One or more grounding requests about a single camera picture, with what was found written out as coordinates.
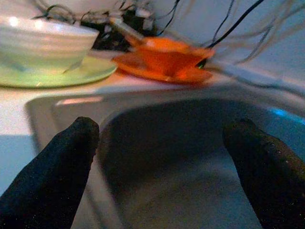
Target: sink basin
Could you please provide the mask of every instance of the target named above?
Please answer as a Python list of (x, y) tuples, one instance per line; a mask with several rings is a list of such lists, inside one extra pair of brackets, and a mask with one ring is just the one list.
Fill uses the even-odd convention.
[(222, 127), (250, 118), (305, 161), (304, 108), (232, 85), (28, 104), (39, 149), (78, 116), (100, 124), (101, 143), (72, 228), (110, 229), (260, 229)]

